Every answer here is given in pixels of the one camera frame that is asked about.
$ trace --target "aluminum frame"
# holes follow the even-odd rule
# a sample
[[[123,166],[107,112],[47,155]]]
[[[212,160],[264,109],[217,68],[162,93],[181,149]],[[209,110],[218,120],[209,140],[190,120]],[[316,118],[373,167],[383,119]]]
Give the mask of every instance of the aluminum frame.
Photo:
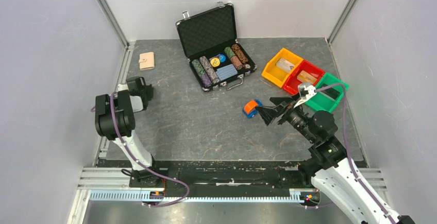
[[[122,64],[120,66],[120,71],[117,76],[117,82],[115,83],[114,86],[114,91],[117,91],[117,86],[119,84],[126,83],[127,72],[129,70],[129,65],[132,59],[132,53],[134,47],[135,47],[135,41],[130,42],[129,46],[126,48],[123,54]],[[109,144],[111,143],[111,141],[109,141],[108,139],[106,139],[106,137],[103,136],[98,138],[97,143],[98,143],[98,147],[97,147],[97,151],[95,152],[95,159],[93,162],[93,166],[97,165],[98,159],[103,159],[106,157],[106,153],[108,151]]]
[[[117,19],[115,18],[111,8],[108,5],[108,2],[106,0],[97,0],[97,2],[102,8],[103,13],[105,14],[115,33],[117,34],[120,43],[123,44],[125,48],[127,48],[130,43],[129,41],[127,41],[126,36],[124,35],[119,23],[117,22]]]
[[[83,169],[78,183],[74,203],[68,218],[68,224],[82,224],[89,201],[92,200],[111,200],[111,201],[137,201],[144,200],[141,194],[150,192],[161,192],[164,188],[130,188],[130,178],[121,173],[122,168],[113,167],[86,167]],[[378,168],[360,168],[361,174],[375,189],[379,196],[388,204],[387,187],[382,177],[381,170]],[[314,192],[314,189],[297,189],[291,188],[290,198],[196,198],[191,197],[186,202],[295,202],[296,195],[300,192]]]
[[[346,22],[347,18],[350,15],[350,12],[352,11],[352,8],[354,8],[355,4],[357,3],[357,0],[348,0],[346,6],[344,7],[337,23],[334,26],[334,29],[332,30],[331,34],[327,38],[328,45],[331,46],[331,44],[334,42],[335,38],[340,32],[340,29],[343,27],[343,24]]]

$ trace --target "case lid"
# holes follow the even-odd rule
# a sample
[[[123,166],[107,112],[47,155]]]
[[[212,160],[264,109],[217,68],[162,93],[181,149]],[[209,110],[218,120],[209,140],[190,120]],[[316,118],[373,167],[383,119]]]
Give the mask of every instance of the case lid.
[[[183,52],[188,58],[237,38],[231,3],[176,23]]]

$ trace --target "blue poker chip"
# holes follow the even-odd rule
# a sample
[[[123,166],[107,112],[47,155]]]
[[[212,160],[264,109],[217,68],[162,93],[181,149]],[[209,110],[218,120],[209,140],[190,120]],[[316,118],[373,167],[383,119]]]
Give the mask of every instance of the blue poker chip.
[[[226,57],[223,54],[218,54],[217,57],[218,57],[218,59],[220,59],[220,62],[222,62],[222,63],[226,60]]]

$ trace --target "gray floor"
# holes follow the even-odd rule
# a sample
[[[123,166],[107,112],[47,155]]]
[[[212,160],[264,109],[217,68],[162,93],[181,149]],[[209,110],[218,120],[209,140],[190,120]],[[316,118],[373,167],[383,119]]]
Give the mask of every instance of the gray floor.
[[[350,224],[329,206],[305,210],[297,203],[178,203],[149,209],[139,202],[90,201],[84,224]]]
[[[156,160],[302,161],[310,157],[307,151],[310,143],[290,125],[267,127],[259,116],[247,119],[241,110],[254,98],[270,105],[270,97],[287,96],[261,76],[266,63],[283,47],[338,76],[325,39],[240,39],[240,43],[258,70],[231,91],[221,88],[204,93],[188,66],[179,40],[136,42],[128,77],[143,76],[154,86],[155,96],[147,111],[135,114],[135,131]],[[156,67],[140,71],[139,54],[149,51],[155,52]],[[341,106],[333,112],[339,130],[343,123],[341,112]],[[346,123],[352,157],[362,160],[350,115]],[[343,141],[340,132],[337,137]],[[111,143],[106,159],[126,157]]]

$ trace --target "metal floor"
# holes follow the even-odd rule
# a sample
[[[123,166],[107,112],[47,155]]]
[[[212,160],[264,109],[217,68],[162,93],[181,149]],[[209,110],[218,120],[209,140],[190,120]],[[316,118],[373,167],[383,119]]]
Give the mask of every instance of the metal floor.
[[[310,143],[290,125],[267,127],[259,116],[247,119],[243,106],[257,98],[270,105],[272,96],[287,93],[261,73],[283,47],[338,76],[324,38],[239,39],[258,70],[244,78],[240,87],[204,93],[191,72],[179,40],[136,41],[127,77],[143,76],[155,88],[147,111],[135,114],[138,134],[156,160],[284,160],[310,157]],[[155,69],[140,71],[139,54],[155,52]],[[333,112],[341,130],[342,107]],[[354,160],[363,160],[354,124],[347,116],[347,135]],[[340,141],[343,138],[337,132]],[[125,160],[110,143],[107,160]]]

